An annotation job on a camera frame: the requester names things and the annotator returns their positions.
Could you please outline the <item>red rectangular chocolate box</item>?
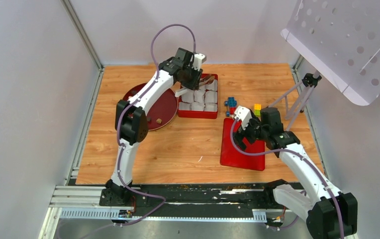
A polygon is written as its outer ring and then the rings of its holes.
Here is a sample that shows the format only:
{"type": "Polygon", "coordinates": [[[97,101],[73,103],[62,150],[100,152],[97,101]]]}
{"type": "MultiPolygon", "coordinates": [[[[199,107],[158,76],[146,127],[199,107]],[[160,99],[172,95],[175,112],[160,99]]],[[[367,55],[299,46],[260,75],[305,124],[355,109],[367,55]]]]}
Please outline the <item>red rectangular chocolate box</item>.
{"type": "Polygon", "coordinates": [[[191,90],[179,97],[178,116],[181,118],[216,119],[219,112],[218,75],[199,90],[191,90]]]}

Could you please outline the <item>red box lid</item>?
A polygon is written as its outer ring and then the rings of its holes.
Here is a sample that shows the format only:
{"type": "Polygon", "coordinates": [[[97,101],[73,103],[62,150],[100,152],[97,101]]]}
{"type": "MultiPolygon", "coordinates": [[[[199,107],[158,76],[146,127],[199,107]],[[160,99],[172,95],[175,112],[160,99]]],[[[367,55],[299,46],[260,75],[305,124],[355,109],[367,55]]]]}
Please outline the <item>red box lid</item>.
{"type": "Polygon", "coordinates": [[[225,118],[223,121],[220,164],[222,166],[263,171],[266,168],[264,155],[247,156],[241,154],[233,147],[230,139],[230,130],[232,124],[232,118],[225,118]]]}

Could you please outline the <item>blue red toy car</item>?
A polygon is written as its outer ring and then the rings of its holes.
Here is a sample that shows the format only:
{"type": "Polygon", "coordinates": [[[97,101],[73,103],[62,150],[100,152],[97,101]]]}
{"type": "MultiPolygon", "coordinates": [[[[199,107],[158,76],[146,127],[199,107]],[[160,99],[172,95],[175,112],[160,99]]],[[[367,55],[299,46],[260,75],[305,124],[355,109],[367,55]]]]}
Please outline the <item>blue red toy car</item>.
{"type": "Polygon", "coordinates": [[[228,97],[227,100],[224,101],[224,106],[226,107],[226,117],[233,117],[237,108],[237,101],[235,100],[235,98],[228,97]]]}

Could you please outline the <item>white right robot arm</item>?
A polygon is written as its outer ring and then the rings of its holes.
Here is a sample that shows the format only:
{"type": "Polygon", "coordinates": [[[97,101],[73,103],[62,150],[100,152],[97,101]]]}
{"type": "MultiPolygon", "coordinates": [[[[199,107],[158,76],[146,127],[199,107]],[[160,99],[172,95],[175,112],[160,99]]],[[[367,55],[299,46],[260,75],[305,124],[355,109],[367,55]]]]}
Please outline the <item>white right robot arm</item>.
{"type": "Polygon", "coordinates": [[[232,146],[240,153],[247,145],[264,141],[269,153],[276,154],[297,177],[305,194],[288,183],[279,183],[263,194],[266,206],[279,204],[292,210],[307,226],[314,239],[343,239],[358,231],[358,201],[336,187],[312,162],[300,140],[292,131],[284,130],[280,116],[235,116],[231,126],[232,146]]]}

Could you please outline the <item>yellow green toy block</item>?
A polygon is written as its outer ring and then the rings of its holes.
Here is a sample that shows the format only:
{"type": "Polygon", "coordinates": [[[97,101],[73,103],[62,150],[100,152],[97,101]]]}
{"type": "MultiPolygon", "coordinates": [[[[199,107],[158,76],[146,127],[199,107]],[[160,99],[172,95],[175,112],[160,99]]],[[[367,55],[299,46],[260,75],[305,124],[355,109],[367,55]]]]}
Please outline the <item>yellow green toy block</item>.
{"type": "Polygon", "coordinates": [[[254,104],[253,109],[254,109],[255,116],[260,117],[261,116],[262,105],[261,104],[254,104]]]}

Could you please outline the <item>wooden metal food tongs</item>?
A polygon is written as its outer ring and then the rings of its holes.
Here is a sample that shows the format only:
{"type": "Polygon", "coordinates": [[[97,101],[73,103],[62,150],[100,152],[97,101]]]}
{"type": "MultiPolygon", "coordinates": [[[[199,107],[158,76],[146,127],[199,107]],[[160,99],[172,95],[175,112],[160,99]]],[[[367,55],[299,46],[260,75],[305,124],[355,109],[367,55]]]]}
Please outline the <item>wooden metal food tongs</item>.
{"type": "MultiPolygon", "coordinates": [[[[199,81],[199,86],[195,90],[199,90],[200,88],[203,88],[205,85],[211,84],[215,80],[215,76],[213,74],[207,74],[199,81]]],[[[182,87],[179,90],[175,91],[175,97],[180,97],[184,95],[185,93],[190,92],[191,89],[182,87]]]]}

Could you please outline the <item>perforated white light panel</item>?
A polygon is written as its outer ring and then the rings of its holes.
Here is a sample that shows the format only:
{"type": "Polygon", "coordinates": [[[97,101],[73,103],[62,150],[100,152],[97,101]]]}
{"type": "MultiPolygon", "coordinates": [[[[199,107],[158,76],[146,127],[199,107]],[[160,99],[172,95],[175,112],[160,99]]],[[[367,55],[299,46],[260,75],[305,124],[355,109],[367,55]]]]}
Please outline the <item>perforated white light panel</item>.
{"type": "Polygon", "coordinates": [[[352,103],[380,95],[380,0],[299,0],[281,36],[352,103]]]}

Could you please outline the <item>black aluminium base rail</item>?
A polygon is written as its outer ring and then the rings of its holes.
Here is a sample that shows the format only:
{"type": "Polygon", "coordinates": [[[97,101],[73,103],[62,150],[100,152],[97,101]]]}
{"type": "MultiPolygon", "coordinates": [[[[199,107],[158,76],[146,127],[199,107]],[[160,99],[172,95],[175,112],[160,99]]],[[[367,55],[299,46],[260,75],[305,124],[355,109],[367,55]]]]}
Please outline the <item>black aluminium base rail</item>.
{"type": "Polygon", "coordinates": [[[105,186],[57,186],[51,208],[66,219],[138,218],[179,222],[269,222],[290,219],[290,209],[272,201],[265,183],[133,185],[123,202],[105,186]]]}

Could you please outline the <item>round dark red tray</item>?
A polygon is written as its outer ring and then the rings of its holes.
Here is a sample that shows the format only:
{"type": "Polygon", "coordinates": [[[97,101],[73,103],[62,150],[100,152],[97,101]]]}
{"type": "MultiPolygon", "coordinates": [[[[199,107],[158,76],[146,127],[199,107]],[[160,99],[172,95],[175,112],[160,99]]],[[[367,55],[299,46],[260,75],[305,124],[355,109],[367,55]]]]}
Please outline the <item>round dark red tray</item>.
{"type": "MultiPolygon", "coordinates": [[[[122,100],[127,101],[132,96],[137,94],[146,83],[134,86],[131,88],[122,98],[122,100]]],[[[178,110],[178,98],[175,97],[175,92],[172,89],[167,89],[160,98],[153,104],[148,113],[147,117],[150,117],[152,120],[148,122],[148,130],[153,131],[160,129],[167,125],[176,115],[178,110]],[[157,119],[161,119],[162,123],[158,124],[157,119]]],[[[115,123],[114,128],[117,129],[117,123],[120,116],[119,110],[116,109],[115,123]]]]}

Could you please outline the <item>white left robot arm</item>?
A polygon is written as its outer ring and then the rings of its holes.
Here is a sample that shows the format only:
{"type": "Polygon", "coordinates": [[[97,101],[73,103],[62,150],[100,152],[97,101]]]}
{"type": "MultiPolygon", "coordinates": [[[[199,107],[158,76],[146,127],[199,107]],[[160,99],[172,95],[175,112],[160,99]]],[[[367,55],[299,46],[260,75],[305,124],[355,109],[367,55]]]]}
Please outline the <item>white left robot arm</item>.
{"type": "Polygon", "coordinates": [[[148,134],[147,112],[176,82],[183,88],[198,89],[206,56],[197,53],[189,60],[172,57],[162,62],[149,82],[129,100],[117,103],[118,153],[114,172],[105,184],[103,195],[120,206],[131,201],[132,168],[139,144],[148,134]]]}

